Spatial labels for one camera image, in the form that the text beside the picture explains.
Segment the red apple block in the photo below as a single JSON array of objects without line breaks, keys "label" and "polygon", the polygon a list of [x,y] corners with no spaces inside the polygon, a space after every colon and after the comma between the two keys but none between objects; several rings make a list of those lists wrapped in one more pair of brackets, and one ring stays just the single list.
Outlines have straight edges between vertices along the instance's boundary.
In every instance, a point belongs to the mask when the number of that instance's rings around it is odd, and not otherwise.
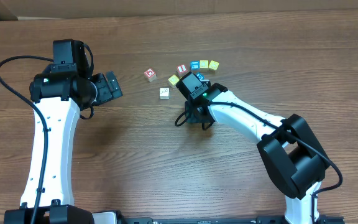
[{"label": "red apple block", "polygon": [[152,82],[152,81],[154,81],[154,80],[157,78],[157,75],[156,75],[155,71],[154,71],[152,68],[148,68],[148,69],[144,72],[144,75],[145,75],[146,79],[147,79],[149,82]]}]

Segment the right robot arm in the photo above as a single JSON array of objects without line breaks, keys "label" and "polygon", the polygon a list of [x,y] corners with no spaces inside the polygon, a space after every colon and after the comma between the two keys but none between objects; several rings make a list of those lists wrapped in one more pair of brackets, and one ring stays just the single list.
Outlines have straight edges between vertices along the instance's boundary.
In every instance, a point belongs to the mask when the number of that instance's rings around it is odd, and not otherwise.
[{"label": "right robot arm", "polygon": [[328,157],[308,123],[297,114],[289,118],[265,113],[240,100],[225,86],[210,85],[194,73],[176,87],[186,98],[185,121],[208,129],[225,124],[254,142],[270,180],[285,196],[287,223],[318,223],[318,190],[329,168]]}]

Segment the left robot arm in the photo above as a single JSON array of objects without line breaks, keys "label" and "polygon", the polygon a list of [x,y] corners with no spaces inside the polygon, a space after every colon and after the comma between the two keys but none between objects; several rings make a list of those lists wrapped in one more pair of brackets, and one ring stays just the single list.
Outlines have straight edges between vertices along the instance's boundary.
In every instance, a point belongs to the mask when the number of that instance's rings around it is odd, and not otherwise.
[{"label": "left robot arm", "polygon": [[53,58],[30,83],[34,111],[30,171],[20,207],[4,214],[5,223],[110,223],[125,220],[119,211],[91,213],[75,206],[71,163],[76,125],[83,110],[122,96],[114,72],[94,74],[93,54],[79,40],[53,42]]}]

